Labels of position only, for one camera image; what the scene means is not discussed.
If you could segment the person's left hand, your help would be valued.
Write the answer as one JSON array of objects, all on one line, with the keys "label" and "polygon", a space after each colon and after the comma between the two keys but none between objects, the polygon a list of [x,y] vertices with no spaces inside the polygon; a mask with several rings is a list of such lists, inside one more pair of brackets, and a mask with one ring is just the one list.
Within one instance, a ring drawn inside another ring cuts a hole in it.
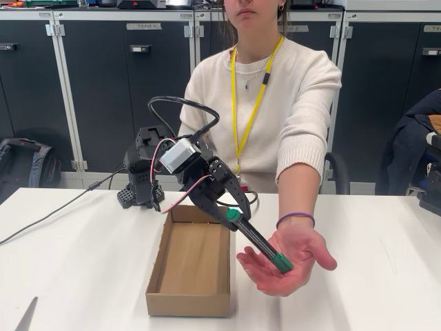
[{"label": "person's left hand", "polygon": [[292,263],[289,272],[280,272],[266,257],[250,246],[236,255],[247,276],[262,293],[287,297],[307,284],[315,263],[335,270],[337,261],[329,253],[325,239],[313,229],[307,217],[289,217],[281,221],[268,242]]}]

